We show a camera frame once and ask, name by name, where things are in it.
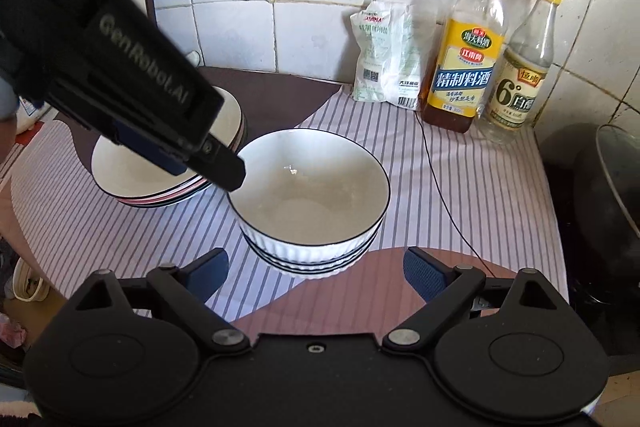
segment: bottle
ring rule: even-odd
[[[426,123],[468,131],[506,29],[504,0],[452,0],[440,52],[420,89]]]
[[[496,143],[509,143],[527,120],[554,59],[554,24],[561,1],[537,0],[509,40],[493,92],[478,118],[480,132]]]

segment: yellow label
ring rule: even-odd
[[[504,64],[495,77],[495,89],[487,105],[489,120],[504,129],[522,126],[533,106],[546,71],[518,57],[508,49]]]
[[[497,33],[449,19],[427,102],[473,118],[501,45],[502,36]]]

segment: blue gripper pad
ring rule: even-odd
[[[447,287],[446,274],[411,250],[404,252],[402,270],[406,281],[425,302],[429,302]]]

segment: green oval logo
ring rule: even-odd
[[[491,47],[491,38],[482,28],[473,28],[472,30],[464,30],[462,32],[462,40],[470,46],[485,50]]]

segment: red logo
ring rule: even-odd
[[[480,64],[480,62],[484,60],[484,55],[475,50],[470,50],[469,48],[460,49],[460,56],[469,62],[474,62],[475,64]]]

